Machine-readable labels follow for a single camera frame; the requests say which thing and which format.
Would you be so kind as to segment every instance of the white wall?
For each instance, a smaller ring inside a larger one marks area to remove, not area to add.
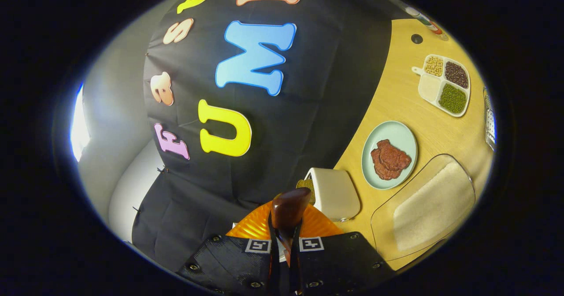
[[[151,139],[117,182],[109,203],[108,218],[109,228],[121,240],[132,242],[131,228],[137,215],[135,209],[139,209],[141,201],[159,175],[157,168],[163,167],[157,145]]]
[[[78,169],[93,207],[106,224],[119,178],[147,143],[152,143],[142,87],[145,53],[153,31],[176,1],[164,0],[130,23],[100,53],[84,81],[91,140]]]

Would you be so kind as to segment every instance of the light blue plate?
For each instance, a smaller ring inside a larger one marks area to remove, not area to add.
[[[378,148],[378,143],[381,140],[390,140],[391,145],[403,150],[409,157],[411,157],[411,163],[404,169],[398,178],[392,180],[383,180],[374,171],[374,163],[372,163],[372,156],[370,152]],[[401,184],[409,175],[415,163],[417,162],[417,141],[411,130],[401,122],[397,121],[386,121],[382,122],[380,125],[372,130],[372,133],[366,139],[364,143],[364,149],[362,150],[362,174],[366,182],[376,189],[386,190],[393,188]]]

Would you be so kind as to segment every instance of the wooden table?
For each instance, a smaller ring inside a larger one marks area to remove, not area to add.
[[[415,33],[423,37],[421,44],[411,41],[411,35]],[[411,71],[411,67],[422,68],[429,54],[449,57],[467,68],[471,96],[462,117],[452,117],[419,96],[419,75]],[[359,231],[375,247],[370,222],[373,212],[411,180],[433,156],[442,153],[455,157],[469,172],[478,199],[486,184],[493,156],[485,141],[483,86],[470,57],[454,39],[439,39],[416,19],[393,20],[390,49],[378,88],[354,137],[334,167],[349,172],[360,198],[360,212],[349,221],[337,223],[337,226],[346,232]],[[390,120],[400,121],[411,129],[417,140],[419,155],[413,172],[403,183],[389,190],[378,190],[364,179],[360,166],[361,152],[372,130],[379,123]],[[398,270],[429,248],[388,263]]]

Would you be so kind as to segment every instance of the light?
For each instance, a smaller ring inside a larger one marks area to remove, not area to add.
[[[81,85],[76,97],[72,127],[70,128],[70,144],[72,145],[72,152],[77,162],[80,161],[82,150],[90,141],[90,134],[88,134],[86,118],[84,116],[84,106],[82,105],[83,88],[84,85]]]

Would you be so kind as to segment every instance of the blue letter m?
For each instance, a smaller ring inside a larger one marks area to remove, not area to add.
[[[266,74],[256,70],[280,65],[286,59],[263,44],[271,44],[281,51],[286,51],[292,46],[295,35],[296,25],[293,23],[278,26],[233,21],[225,30],[225,40],[245,52],[218,63],[215,84],[220,88],[230,82],[253,85],[266,89],[271,96],[276,96],[282,87],[282,71],[273,70]]]

